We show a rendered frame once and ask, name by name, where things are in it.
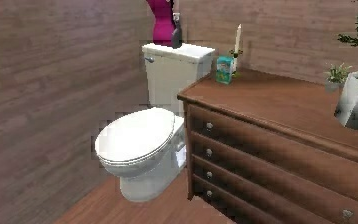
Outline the white toilet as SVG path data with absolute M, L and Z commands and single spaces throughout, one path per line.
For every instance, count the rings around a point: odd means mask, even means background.
M 99 161 L 132 202 L 159 196 L 186 165 L 185 116 L 177 95 L 209 74 L 215 50 L 149 43 L 142 52 L 150 107 L 112 121 L 94 144 Z

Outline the teal tissue box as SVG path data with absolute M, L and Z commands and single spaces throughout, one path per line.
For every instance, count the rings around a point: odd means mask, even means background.
M 234 59 L 227 56 L 219 56 L 217 59 L 216 81 L 229 84 L 234 72 Z

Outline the dark grey spray bottle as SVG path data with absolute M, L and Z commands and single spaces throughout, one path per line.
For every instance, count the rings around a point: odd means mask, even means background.
M 181 22 L 180 22 L 180 14 L 174 13 L 173 14 L 173 22 L 175 25 L 175 29 L 172 32 L 171 42 L 172 47 L 174 49 L 180 48 L 182 46 L 182 28 L 181 28 Z

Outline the white candle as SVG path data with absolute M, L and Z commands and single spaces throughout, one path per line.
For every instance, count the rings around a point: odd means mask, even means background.
M 242 24 L 239 24 L 237 27 L 237 31 L 236 31 L 236 37 L 235 37 L 235 46 L 234 46 L 234 50 L 233 50 L 233 74 L 236 73 L 237 71 L 237 58 L 239 56 L 239 52 L 240 52 L 240 39 L 241 39 L 241 33 L 242 33 Z

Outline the brown wooden chest of drawers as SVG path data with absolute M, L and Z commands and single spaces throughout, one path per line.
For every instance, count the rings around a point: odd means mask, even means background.
M 358 224 L 358 113 L 339 123 L 323 86 L 245 70 L 213 74 L 184 104 L 189 197 L 236 224 Z

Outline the small potted green plant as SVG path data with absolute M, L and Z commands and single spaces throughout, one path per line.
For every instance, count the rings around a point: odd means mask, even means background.
M 351 66 L 346 66 L 344 63 L 340 65 L 332 64 L 328 71 L 325 72 L 327 75 L 325 79 L 325 91 L 332 93 L 336 90 L 340 90 L 350 73 Z

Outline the white plant pot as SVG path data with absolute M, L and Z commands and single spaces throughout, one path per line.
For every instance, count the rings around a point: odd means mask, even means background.
M 348 75 L 334 116 L 342 126 L 358 130 L 358 71 Z

